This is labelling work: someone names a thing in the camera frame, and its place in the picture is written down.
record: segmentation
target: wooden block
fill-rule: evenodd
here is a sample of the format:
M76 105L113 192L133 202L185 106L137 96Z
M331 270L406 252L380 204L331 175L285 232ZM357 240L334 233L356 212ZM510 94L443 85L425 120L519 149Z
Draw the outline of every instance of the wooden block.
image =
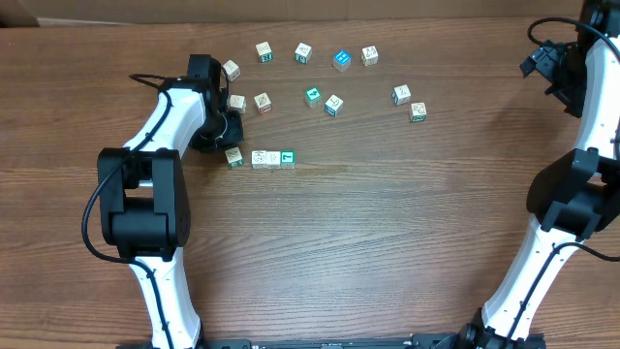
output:
M325 102L325 111L331 116L336 116L342 111L344 101L338 98L336 95L331 95L327 102Z
M280 165L282 169L294 169L295 168L295 151L294 150L282 150L280 151Z
M394 104L396 106L409 102L411 99L409 87L407 87L407 85L394 87L394 90L391 93L391 98L394 100Z
M259 52L259 59L261 63L268 62L273 59L273 53L268 42L260 43L256 45L256 50Z
M268 169L282 169L280 165L280 152L268 151L267 152L267 168Z
M411 117L411 122L426 120L426 105L424 103L412 103L409 116Z
M361 62L365 66L377 64L379 62L379 52L375 47L361 49Z
M229 166L231 169L243 166L243 157L241 156L241 150L239 150L238 147L228 149L224 153L226 154L226 158L229 160Z
M253 169L266 169L267 168L266 150L252 151L252 168Z
M336 67L340 73L344 73L350 65L351 55L344 49L333 56L333 66Z
M256 102L256 108L259 109L259 113L271 111L271 101L266 93L261 93L254 97L254 102Z
M315 108L323 100L323 95L321 94L321 91L319 91L319 87L312 87L306 91L305 98L308 107Z
M231 97L229 97L230 109L234 111L239 111L239 113L245 113L245 107L245 97L237 95L231 95Z
M312 56L312 48L304 43L299 43L299 46L294 51L294 60L299 63L308 64L310 56Z
M241 75L241 71L239 70L239 66L234 64L231 60L224 63L224 70L226 74L229 76L229 81L233 82L235 79L239 78Z

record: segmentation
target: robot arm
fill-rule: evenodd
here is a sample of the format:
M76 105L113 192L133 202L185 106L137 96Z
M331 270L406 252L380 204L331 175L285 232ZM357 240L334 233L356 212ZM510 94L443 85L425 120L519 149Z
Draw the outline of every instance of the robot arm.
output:
M219 87L220 70L210 56L191 55L190 78L164 79L159 103L144 127L123 148L106 148L99 155L100 183L124 161L101 192L102 231L121 258L140 263L130 268L153 328L147 348L202 348L201 320L183 268L191 215L180 159L188 145L214 152L243 141L238 112L226 111L228 89ZM162 117L151 141L136 149ZM126 192L139 186L153 187L153 197L135 198Z
M616 38L612 38L611 41L616 45L620 44L620 40ZM603 41L597 41L587 53L585 59L588 72L587 90L581 125L574 145L576 149L582 151L596 148L600 157L610 160L615 159L613 149L616 129L618 128L618 111L620 111L620 99L617 97L620 96L620 64L616 60L617 58L609 46ZM554 175L558 176L561 173L553 172ZM550 174L539 178L548 179L549 176ZM588 204L599 206L601 203L591 202ZM501 336L509 334L520 308L520 303L525 299L534 279L553 248L564 242L583 241L584 232L578 229L578 224L578 221L559 222L556 227L545 230L537 215L532 214L526 238L504 282L482 309L482 320L486 328L494 329L495 333ZM512 340L527 338L536 309L561 267L575 251L575 247L567 247L551 262L542 277L541 283L527 304L523 317L511 338Z
M620 4L586 1L580 21L620 45ZM532 213L528 231L497 292L459 334L416 334L413 342L421 343L416 349L544 348L541 334L529 334L530 325L553 280L577 249L570 245L554 255L556 246L583 243L620 213L615 150L620 127L619 57L604 40L578 31L576 45L547 41L521 65L524 77L535 70L541 73L551 83L545 93L581 118L574 149L534 179L527 198Z

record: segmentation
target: wooden table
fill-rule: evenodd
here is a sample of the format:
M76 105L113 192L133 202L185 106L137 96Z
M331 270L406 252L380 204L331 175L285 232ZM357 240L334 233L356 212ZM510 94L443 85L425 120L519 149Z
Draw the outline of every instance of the wooden table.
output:
M295 149L294 171L229 170L189 151L185 269L209 338L388 337L458 331L494 293L527 227L536 173L579 120L518 65L534 18L125 26L0 31L0 347L113 348L151 330L126 268L84 248L79 222L102 147L129 140L156 94L131 73L185 74L190 53L234 60L246 160ZM540 36L568 40L566 26ZM254 45L269 41L261 64ZM308 66L294 61L313 47ZM375 45L380 62L358 56ZM331 66L341 48L354 57ZM428 118L411 123L391 89ZM344 100L311 110L317 85ZM267 92L274 110L252 100ZM91 217L96 246L99 211ZM613 224L588 244L620 250ZM577 253L536 316L549 348L620 345L618 267Z

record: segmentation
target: white block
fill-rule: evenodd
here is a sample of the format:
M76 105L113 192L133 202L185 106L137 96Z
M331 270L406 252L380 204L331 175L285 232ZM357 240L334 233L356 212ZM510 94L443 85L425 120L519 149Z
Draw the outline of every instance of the white block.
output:
M238 147L228 149L224 153L226 154L226 158L229 160L229 166L231 169L243 166L243 157L241 156L241 150L239 150Z
M254 97L254 102L256 103L256 108L259 109L260 113L271 111L271 101L266 93L261 93L260 95Z
M256 45L256 51L259 52L259 59L261 63L268 62L273 59L273 52L268 42L260 43Z
M411 92L409 92L409 87L407 87L407 85L394 87L394 90L391 93L391 98L394 100L394 104L396 106L400 106L401 104L409 102L409 100L411 99Z
M338 98L336 95L331 95L327 102L325 102L325 111L331 116L336 116L342 111L344 101Z
M361 49L361 62L365 66L377 64L379 62L379 52L375 47Z
M266 169L267 168L266 150L252 151L252 168L253 169Z
M241 75L241 71L239 70L239 66L234 64L231 60L224 63L224 70L226 74L229 76L229 81L233 82L235 79L239 78Z
M426 105L424 103L412 103L409 116L411 122L424 121L426 119Z
M268 151L267 152L267 168L268 169L281 169L280 165L280 152Z
M231 97L229 97L230 109L234 111L239 111L239 113L245 113L245 107L245 97L237 95L231 95Z
M294 51L294 60L299 63L308 64L310 56L312 56L312 48L304 43L299 43L299 46Z

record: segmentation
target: white arm segment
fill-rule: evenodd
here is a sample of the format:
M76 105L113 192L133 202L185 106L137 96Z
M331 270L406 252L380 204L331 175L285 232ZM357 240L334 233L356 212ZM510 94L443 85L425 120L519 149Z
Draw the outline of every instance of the white arm segment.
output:
M190 300L183 268L183 248L179 247L174 251L170 262L164 262L160 257L136 257L136 259L145 263L155 273L164 316L172 337L172 345L175 349L195 348L201 334L201 319ZM142 268L134 265L130 265L130 268L138 278L151 318L153 327L151 343L154 348L170 349L166 334L162 330L162 321L157 311L151 281L146 278L146 272Z
M172 88L168 90L168 93L172 100L170 112L157 133L153 135L152 141L141 150L176 149L179 156L183 157L192 136L204 124L204 100L200 93L186 88ZM164 114L167 104L168 99L163 93L160 93L155 111L138 134L124 146L134 148L142 142L146 133L153 129ZM146 180L141 181L139 185L152 186L153 183ZM164 262L161 257L137 257L136 259L145 263L155 273L164 316L168 322L174 349L196 347L201 334L201 319L190 300L185 269L183 268L183 248L176 248L170 262ZM152 346L170 349L166 333L162 329L162 321L157 309L157 302L155 302L151 281L146 278L146 272L142 268L133 265L130 267L138 278L151 318L153 327Z
M609 38L618 48L620 40ZM599 155L614 159L613 142L620 115L620 62L603 41L598 40L585 58L588 84L583 116L575 148L595 147Z
M171 88L168 90L172 99L172 107L166 121L162 124L153 141L145 145L142 151L155 151L159 148L176 149L180 157L183 157L185 149L196 130L204 124L204 100L202 95L189 88ZM166 110L168 99L163 93L159 94L157 108L148 118L144 127L125 147L134 148L146 137L146 133L153 129Z
M534 214L530 216L530 225L525 240L512 262L508 274L489 301L482 308L484 327L495 329L495 333L503 337L508 336L514 318L519 311L521 302L525 299L534 279L543 267L554 246L564 242L574 242L575 235L551 229L545 232ZM534 313L543 301L555 276L566 261L576 251L576 247L565 247L553 258L541 282L536 287L526 310L523 312L519 324L512 336L513 340L526 339Z

